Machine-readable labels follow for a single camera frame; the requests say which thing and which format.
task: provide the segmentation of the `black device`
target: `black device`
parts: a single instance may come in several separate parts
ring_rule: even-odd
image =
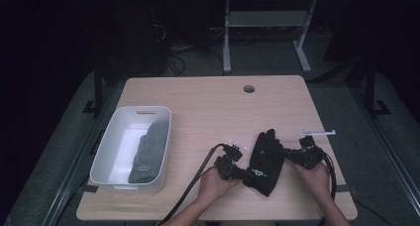
[[[232,147],[227,145],[224,146],[223,151],[225,151],[226,155],[217,157],[216,162],[214,163],[214,167],[219,172],[220,177],[223,179],[238,178],[242,180],[251,180],[253,175],[245,169],[238,168],[235,164],[235,162],[242,157],[239,148],[235,145]]]
[[[312,170],[318,163],[323,161],[322,150],[315,145],[312,136],[305,136],[299,139],[299,144],[301,149],[283,149],[280,154],[308,170]],[[218,157],[214,163],[221,178],[251,180],[255,176],[254,173],[236,166],[235,162],[242,157],[238,147],[225,145],[223,151],[225,151],[226,155]]]
[[[304,138],[299,139],[299,144],[301,146],[301,149],[299,150],[282,149],[280,151],[280,154],[283,155],[288,160],[294,163],[298,163],[308,170],[313,169],[318,163],[324,160],[325,163],[327,164],[328,170],[331,175],[331,180],[332,180],[331,196],[334,199],[335,194],[336,194],[337,182],[336,182],[336,176],[334,172],[334,166],[331,159],[321,148],[315,145],[315,141],[312,136],[305,136]],[[164,222],[166,222],[175,213],[175,211],[178,209],[180,204],[185,199],[188,192],[191,190],[192,186],[201,177],[201,175],[203,174],[204,168],[206,167],[210,158],[213,156],[216,149],[219,147],[223,147],[223,151],[226,153],[224,156],[221,156],[221,157],[219,156],[214,163],[214,168],[217,169],[221,178],[223,179],[237,178],[237,179],[242,179],[243,181],[251,181],[253,180],[254,177],[259,177],[260,173],[263,174],[263,172],[254,172],[254,171],[249,171],[246,169],[241,169],[235,164],[235,162],[237,162],[242,157],[240,148],[237,147],[236,145],[232,145],[232,146],[225,145],[225,144],[216,145],[210,150],[209,154],[207,155],[200,169],[196,173],[194,179],[185,189],[184,193],[179,198],[178,202],[175,204],[172,210],[166,215],[166,217],[158,225],[161,225]],[[325,219],[323,218],[318,225],[323,225],[324,223],[325,223]]]

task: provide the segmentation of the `dark background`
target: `dark background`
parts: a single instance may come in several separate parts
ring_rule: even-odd
[[[262,8],[275,8],[275,0],[270,1]],[[166,0],[159,15],[151,12],[151,4],[155,1],[0,0],[0,223],[77,87],[95,66],[101,66],[110,85],[130,76],[158,75],[165,49],[154,42],[156,19],[174,39],[184,37],[202,46],[207,41],[197,37],[206,37],[202,34],[208,27],[223,26],[223,0]],[[238,3],[243,8],[250,4],[256,8],[261,3]],[[312,30],[336,30],[328,59],[345,61],[360,51],[373,51],[375,66],[417,120],[419,6],[419,0],[319,0],[311,24]],[[101,56],[104,49],[115,55]]]

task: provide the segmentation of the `hole in table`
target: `hole in table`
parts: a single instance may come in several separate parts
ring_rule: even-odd
[[[244,91],[247,93],[253,93],[254,91],[256,91],[256,88],[253,85],[245,85]]]

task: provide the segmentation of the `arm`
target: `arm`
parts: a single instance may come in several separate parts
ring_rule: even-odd
[[[292,162],[290,164],[309,187],[328,225],[350,225],[330,195],[330,174],[327,167],[319,163],[314,169],[309,170]]]
[[[200,179],[198,196],[181,212],[166,221],[163,226],[191,225],[210,205],[230,188],[241,183],[239,179],[224,180],[215,168],[209,169]]]

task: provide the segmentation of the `cable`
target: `cable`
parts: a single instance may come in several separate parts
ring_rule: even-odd
[[[361,207],[367,209],[368,211],[370,211],[370,213],[374,214],[376,217],[378,217],[380,220],[382,220],[386,225],[389,226],[394,226],[391,222],[389,222],[387,219],[385,219],[382,215],[380,215],[379,213],[377,213],[376,211],[374,211],[373,209],[371,209],[370,207],[368,207],[367,205],[361,203],[360,201],[353,199],[353,201],[360,205]]]
[[[155,40],[157,43],[161,44],[161,42],[164,40],[164,38],[166,38],[166,29],[162,25],[154,25],[154,27],[162,29],[162,32],[163,32],[162,37],[158,40]]]
[[[333,200],[336,198],[336,191],[337,191],[337,178],[336,178],[336,172],[334,169],[334,163],[331,160],[331,157],[325,153],[321,148],[316,146],[318,148],[319,153],[322,156],[322,159],[324,160],[325,164],[327,165],[328,171],[330,172],[331,177],[331,197]],[[325,217],[322,217],[322,219],[318,222],[318,226],[322,226],[325,224]]]
[[[185,71],[185,61],[178,56],[168,56],[168,57],[171,57],[171,59],[167,60],[167,64],[169,65],[170,69],[173,70],[175,76],[185,75],[183,73]],[[181,69],[178,69],[178,66],[176,65],[176,61],[175,61],[176,59],[181,61],[182,63]]]
[[[172,210],[170,210],[170,212],[166,215],[166,217],[164,217],[164,219],[158,224],[162,225],[163,223],[165,223],[167,220],[170,219],[170,217],[172,217],[172,215],[176,212],[176,210],[179,208],[179,206],[181,205],[181,203],[184,201],[185,197],[188,195],[189,191],[191,190],[192,186],[194,186],[194,184],[197,182],[197,180],[201,177],[204,168],[207,166],[207,163],[210,161],[210,158],[213,156],[214,152],[216,151],[217,148],[219,147],[224,147],[226,145],[224,144],[218,144],[215,147],[213,147],[209,154],[207,155],[206,159],[204,160],[204,162],[201,164],[200,169],[198,169],[197,173],[195,174],[194,178],[192,179],[191,183],[188,184],[188,186],[186,187],[185,191],[183,192],[182,196],[179,198],[178,202],[175,204],[175,206],[173,206]]]
[[[218,45],[220,44],[220,41],[222,41],[224,31],[222,28],[210,28],[210,31],[219,31],[217,34],[210,36],[209,38],[209,44],[212,45]],[[181,47],[172,47],[170,50],[173,52],[172,54],[180,54],[186,51],[193,51],[197,50],[197,47],[193,45],[185,45]]]
[[[210,53],[212,53],[214,56],[216,56],[216,58],[221,62],[221,63],[223,63],[223,59],[222,59],[222,57],[219,55],[219,54],[217,54],[216,52],[214,52],[214,51],[212,51],[212,50],[210,50],[209,51]]]

